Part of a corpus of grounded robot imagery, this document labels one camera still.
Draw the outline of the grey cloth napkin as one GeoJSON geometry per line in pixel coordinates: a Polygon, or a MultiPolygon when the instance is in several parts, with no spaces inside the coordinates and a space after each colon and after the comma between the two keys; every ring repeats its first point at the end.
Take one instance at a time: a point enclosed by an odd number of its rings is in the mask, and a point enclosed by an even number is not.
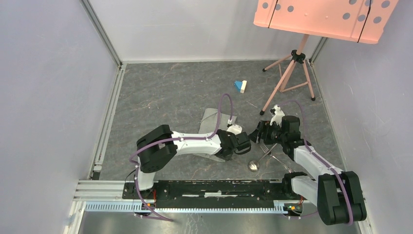
{"type": "MultiPolygon", "coordinates": [[[[207,108],[204,112],[203,118],[200,123],[199,134],[210,134],[211,132],[215,131],[216,123],[217,123],[217,109],[207,108]]],[[[218,129],[227,130],[227,122],[230,118],[230,115],[221,114],[220,122],[218,129]]],[[[221,159],[215,155],[208,155],[208,154],[194,154],[195,156],[201,156],[204,158],[209,158],[211,160],[217,162],[225,162],[224,159],[221,159]]]]}

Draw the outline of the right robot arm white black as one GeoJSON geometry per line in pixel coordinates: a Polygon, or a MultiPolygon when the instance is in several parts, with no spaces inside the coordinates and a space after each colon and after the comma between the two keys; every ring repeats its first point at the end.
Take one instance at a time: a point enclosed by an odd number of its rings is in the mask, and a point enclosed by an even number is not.
{"type": "Polygon", "coordinates": [[[282,195],[294,199],[301,195],[316,206],[326,225],[349,224],[364,221],[367,210],[358,175],[344,171],[321,157],[314,147],[301,136],[300,119],[283,116],[279,123],[259,121],[249,135],[255,143],[278,144],[282,151],[305,173],[284,176],[282,195]]]}

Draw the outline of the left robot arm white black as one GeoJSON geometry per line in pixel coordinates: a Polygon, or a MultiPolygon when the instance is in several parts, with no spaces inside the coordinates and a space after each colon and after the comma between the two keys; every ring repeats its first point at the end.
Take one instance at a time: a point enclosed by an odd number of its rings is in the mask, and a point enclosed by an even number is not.
{"type": "Polygon", "coordinates": [[[206,154],[229,161],[233,154],[243,155],[251,150],[246,132],[233,133],[217,129],[204,134],[172,131],[169,125],[160,125],[136,142],[137,150],[130,162],[137,165],[134,192],[140,198],[152,195],[154,176],[173,157],[188,154],[206,154]]]}

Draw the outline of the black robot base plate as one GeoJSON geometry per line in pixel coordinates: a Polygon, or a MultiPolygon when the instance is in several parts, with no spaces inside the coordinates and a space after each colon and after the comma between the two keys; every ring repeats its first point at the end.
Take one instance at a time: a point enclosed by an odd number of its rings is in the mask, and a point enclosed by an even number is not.
{"type": "Polygon", "coordinates": [[[154,202],[156,208],[272,208],[274,201],[303,203],[281,180],[159,180],[153,187],[137,191],[126,182],[123,199],[154,202]]]}

